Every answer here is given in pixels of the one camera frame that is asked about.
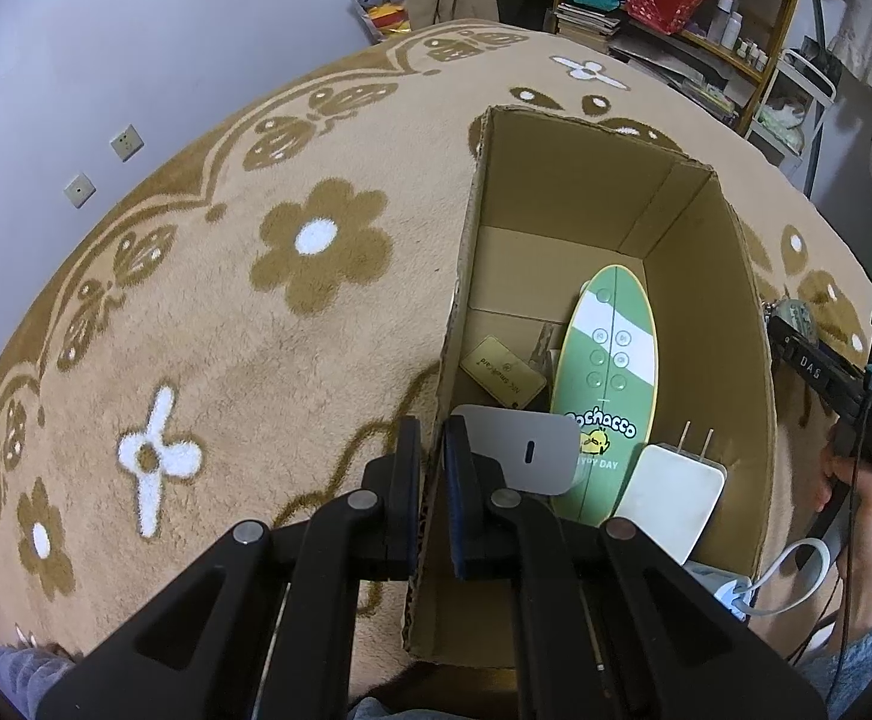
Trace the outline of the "person right hand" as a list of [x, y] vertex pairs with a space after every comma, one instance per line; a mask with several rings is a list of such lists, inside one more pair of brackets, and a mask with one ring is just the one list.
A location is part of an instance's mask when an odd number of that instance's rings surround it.
[[856, 488], [851, 496], [851, 551], [844, 556], [841, 574], [847, 589], [846, 628], [862, 635], [872, 629], [872, 468], [862, 460], [836, 455], [833, 445], [826, 444], [820, 452], [815, 511], [820, 512], [828, 504], [836, 481]]

